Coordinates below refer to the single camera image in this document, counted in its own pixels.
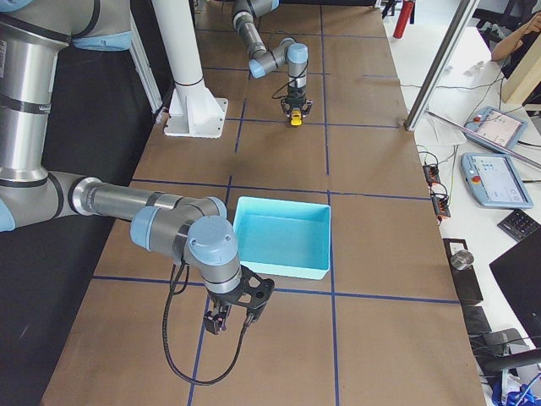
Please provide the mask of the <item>person forearm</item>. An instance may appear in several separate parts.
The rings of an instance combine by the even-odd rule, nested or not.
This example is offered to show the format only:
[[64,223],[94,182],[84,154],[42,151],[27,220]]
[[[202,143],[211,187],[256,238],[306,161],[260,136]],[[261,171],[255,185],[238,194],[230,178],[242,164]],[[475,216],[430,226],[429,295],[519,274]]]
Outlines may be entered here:
[[536,13],[527,23],[513,31],[501,40],[491,52],[491,60],[499,62],[509,57],[523,45],[523,38],[532,33],[540,32],[540,13]]

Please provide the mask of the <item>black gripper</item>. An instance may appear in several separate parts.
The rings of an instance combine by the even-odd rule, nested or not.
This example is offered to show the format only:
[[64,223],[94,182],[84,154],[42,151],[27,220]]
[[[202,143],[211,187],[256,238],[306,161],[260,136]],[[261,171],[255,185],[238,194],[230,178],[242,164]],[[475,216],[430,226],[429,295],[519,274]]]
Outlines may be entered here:
[[313,102],[306,97],[306,87],[287,87],[287,94],[281,97],[281,108],[286,113],[287,121],[291,123],[292,113],[300,111],[300,123],[303,123],[306,114],[310,113]]
[[231,310],[231,304],[220,294],[212,294],[212,309],[204,315],[205,330],[211,334],[218,335],[227,329],[226,320]]

